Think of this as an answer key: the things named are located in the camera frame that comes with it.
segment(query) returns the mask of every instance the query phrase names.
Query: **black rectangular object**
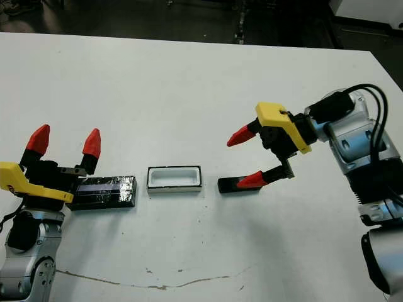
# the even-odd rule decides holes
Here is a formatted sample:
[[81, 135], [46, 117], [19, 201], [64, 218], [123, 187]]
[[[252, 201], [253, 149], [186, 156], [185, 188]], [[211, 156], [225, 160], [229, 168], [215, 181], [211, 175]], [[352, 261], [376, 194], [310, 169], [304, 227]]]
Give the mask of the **black rectangular object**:
[[136, 178], [134, 176], [79, 178], [70, 210], [132, 208], [135, 206]]
[[241, 189], [237, 187], [237, 183], [243, 180], [245, 177], [246, 176], [219, 178], [217, 185], [219, 186], [220, 193], [223, 194], [232, 192], [259, 191], [262, 188], [262, 187], [249, 187]]

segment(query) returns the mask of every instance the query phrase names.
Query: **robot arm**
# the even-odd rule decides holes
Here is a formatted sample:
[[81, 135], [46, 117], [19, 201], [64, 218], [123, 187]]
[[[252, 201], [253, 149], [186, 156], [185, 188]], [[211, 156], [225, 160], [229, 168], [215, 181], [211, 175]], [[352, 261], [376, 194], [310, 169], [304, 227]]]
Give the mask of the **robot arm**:
[[60, 210], [64, 203], [72, 202], [78, 177], [93, 174], [98, 161], [98, 129], [88, 136], [82, 162], [75, 168], [40, 160], [48, 146], [49, 131], [49, 126], [43, 125], [31, 136], [19, 165], [0, 162], [0, 188], [23, 199], [18, 209], [0, 222], [1, 232], [3, 223], [15, 216], [0, 271], [0, 301], [48, 301], [62, 240], [64, 214]]
[[[378, 117], [369, 118], [364, 96], [367, 90], [377, 101]], [[380, 101], [383, 119], [380, 123]], [[317, 140], [329, 141], [330, 148], [351, 189], [359, 201], [358, 211], [370, 230], [361, 240], [369, 275], [389, 301], [403, 297], [403, 163], [391, 139], [384, 131], [387, 117], [385, 94], [377, 86], [361, 84], [334, 92], [292, 115], [279, 104], [258, 103], [258, 118], [244, 126], [228, 141], [233, 146], [260, 134], [263, 147], [270, 149], [281, 165], [257, 172], [235, 184], [237, 191], [265, 186], [273, 181], [291, 178], [288, 158], [300, 151], [310, 152]]]

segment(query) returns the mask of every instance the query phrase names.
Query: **black box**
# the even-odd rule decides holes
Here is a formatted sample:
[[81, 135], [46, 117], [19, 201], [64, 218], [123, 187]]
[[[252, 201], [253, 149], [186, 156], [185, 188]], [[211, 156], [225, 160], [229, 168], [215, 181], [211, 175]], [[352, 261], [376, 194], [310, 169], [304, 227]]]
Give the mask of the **black box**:
[[79, 178], [72, 210], [132, 208], [135, 206], [136, 178], [134, 176]]

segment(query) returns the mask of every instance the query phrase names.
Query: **brown stain line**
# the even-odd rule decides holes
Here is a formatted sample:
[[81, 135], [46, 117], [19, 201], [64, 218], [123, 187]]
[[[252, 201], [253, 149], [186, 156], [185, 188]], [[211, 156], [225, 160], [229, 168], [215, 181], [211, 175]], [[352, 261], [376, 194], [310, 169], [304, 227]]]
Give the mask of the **brown stain line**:
[[197, 279], [194, 281], [190, 281], [181, 285], [177, 285], [177, 286], [170, 286], [170, 288], [182, 288], [183, 286], [189, 285], [189, 284], [193, 284], [193, 283], [197, 283], [197, 282], [202, 282], [202, 281], [210, 281], [210, 280], [216, 280], [216, 279], [225, 279], [225, 278], [230, 278], [230, 276], [218, 276], [218, 277], [211, 277], [211, 278], [204, 278], [204, 279]]
[[211, 278], [204, 278], [204, 279], [197, 279], [197, 280], [193, 280], [184, 284], [180, 284], [180, 285], [175, 285], [175, 286], [171, 286], [171, 285], [162, 285], [162, 286], [156, 286], [156, 285], [150, 285], [150, 286], [139, 286], [139, 285], [135, 285], [135, 284], [131, 284], [131, 285], [126, 285], [126, 284], [122, 284], [122, 283], [117, 283], [117, 282], [112, 282], [112, 281], [108, 281], [108, 280], [103, 280], [103, 279], [98, 279], [98, 278], [93, 278], [93, 277], [87, 277], [87, 276], [83, 276], [83, 275], [79, 275], [79, 274], [73, 274], [69, 271], [60, 271], [60, 270], [56, 270], [57, 272], [61, 273], [61, 274], [65, 274], [68, 276], [73, 276], [73, 277], [78, 277], [78, 278], [83, 278], [83, 279], [87, 279], [87, 280], [92, 280], [92, 281], [98, 281], [98, 282], [104, 282], [104, 283], [108, 283], [108, 284], [112, 284], [112, 285], [120, 285], [120, 286], [130, 286], [132, 288], [151, 288], [151, 289], [158, 289], [160, 291], [166, 291], [167, 288], [182, 288], [184, 286], [193, 284], [193, 283], [198, 283], [198, 282], [203, 282], [203, 281], [211, 281], [211, 280], [215, 280], [215, 279], [225, 279], [225, 278], [230, 278], [230, 276], [218, 276], [218, 277], [211, 277]]
[[69, 276], [73, 276], [73, 277], [78, 277], [78, 278], [83, 278], [83, 279], [88, 279], [88, 280], [93, 280], [93, 281], [99, 281], [99, 282], [104, 282], [104, 283], [113, 284], [113, 285], [120, 285], [120, 283], [117, 283], [117, 282], [112, 282], [112, 281], [93, 278], [93, 277], [87, 277], [87, 276], [83, 276], [83, 275], [77, 275], [77, 274], [73, 274], [72, 272], [69, 272], [69, 271], [60, 271], [58, 269], [56, 271], [61, 274], [65, 274], [65, 275], [69, 275]]

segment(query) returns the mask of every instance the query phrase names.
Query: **dark background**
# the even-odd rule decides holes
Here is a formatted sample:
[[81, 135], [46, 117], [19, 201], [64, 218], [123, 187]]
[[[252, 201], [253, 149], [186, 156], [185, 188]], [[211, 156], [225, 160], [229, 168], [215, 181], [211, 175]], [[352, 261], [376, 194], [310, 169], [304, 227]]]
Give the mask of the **dark background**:
[[242, 0], [174, 0], [170, 6], [165, 0], [65, 0], [62, 9], [58, 0], [46, 0], [20, 16], [0, 14], [0, 31], [369, 50], [403, 89], [403, 36], [387, 26], [334, 18], [326, 2], [248, 0], [244, 7]]

